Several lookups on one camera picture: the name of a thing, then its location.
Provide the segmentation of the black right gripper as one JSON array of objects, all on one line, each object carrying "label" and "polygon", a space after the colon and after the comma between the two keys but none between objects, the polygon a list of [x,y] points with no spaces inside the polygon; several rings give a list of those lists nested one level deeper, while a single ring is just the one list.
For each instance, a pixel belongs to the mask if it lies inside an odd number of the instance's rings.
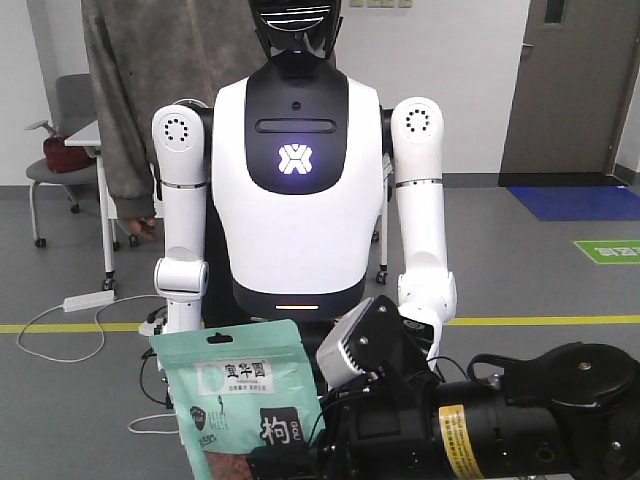
[{"label": "black right gripper", "polygon": [[357,379],[321,402],[325,427],[309,447],[257,447],[254,479],[443,479],[434,425],[440,379],[430,370]]}]

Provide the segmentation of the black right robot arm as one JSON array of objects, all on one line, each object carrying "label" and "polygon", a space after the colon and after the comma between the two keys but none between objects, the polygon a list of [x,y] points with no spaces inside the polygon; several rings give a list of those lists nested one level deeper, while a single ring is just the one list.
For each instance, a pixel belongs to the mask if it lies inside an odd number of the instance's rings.
[{"label": "black right robot arm", "polygon": [[256,479],[497,479],[639,470],[639,364],[570,343],[537,358],[480,354],[498,373],[441,382],[397,359],[322,404],[324,427],[295,447],[247,457]]}]

